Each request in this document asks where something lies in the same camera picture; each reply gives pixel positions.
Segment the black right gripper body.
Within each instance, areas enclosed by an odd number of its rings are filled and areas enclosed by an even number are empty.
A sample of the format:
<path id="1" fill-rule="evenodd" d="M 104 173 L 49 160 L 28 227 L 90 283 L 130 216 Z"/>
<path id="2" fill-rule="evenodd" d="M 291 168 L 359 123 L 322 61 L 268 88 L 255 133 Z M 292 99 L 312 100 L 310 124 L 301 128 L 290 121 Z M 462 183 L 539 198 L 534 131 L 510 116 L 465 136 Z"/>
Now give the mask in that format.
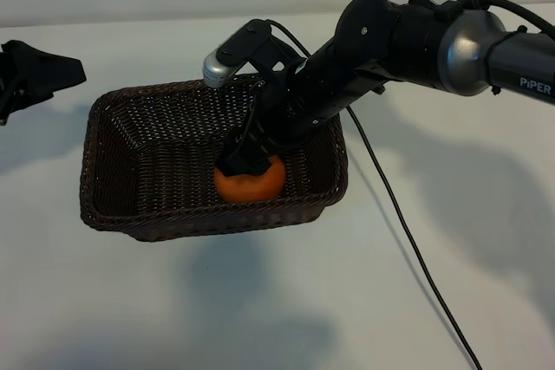
<path id="1" fill-rule="evenodd" d="M 299 146 L 314 127 L 382 88 L 385 76 L 374 69 L 379 51 L 368 37 L 334 37 L 304 60 L 276 37 L 265 41 L 254 52 L 265 80 L 254 104 L 256 152 Z"/>

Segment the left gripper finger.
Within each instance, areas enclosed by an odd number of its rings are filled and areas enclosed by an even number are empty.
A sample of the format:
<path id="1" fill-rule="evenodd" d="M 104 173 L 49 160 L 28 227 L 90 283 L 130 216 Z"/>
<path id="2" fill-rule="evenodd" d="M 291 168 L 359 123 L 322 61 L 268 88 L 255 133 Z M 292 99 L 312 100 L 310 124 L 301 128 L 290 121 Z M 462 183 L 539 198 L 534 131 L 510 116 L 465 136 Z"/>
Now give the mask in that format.
<path id="1" fill-rule="evenodd" d="M 5 126 L 10 115 L 18 109 L 20 101 L 24 97 L 24 89 L 19 81 L 13 81 L 9 86 L 1 89 L 1 116 L 0 122 Z"/>
<path id="2" fill-rule="evenodd" d="M 19 81 L 24 97 L 19 107 L 30 107 L 51 99 L 55 92 L 86 81 L 82 63 L 66 56 L 35 49 L 11 40 L 1 45 L 1 89 Z"/>

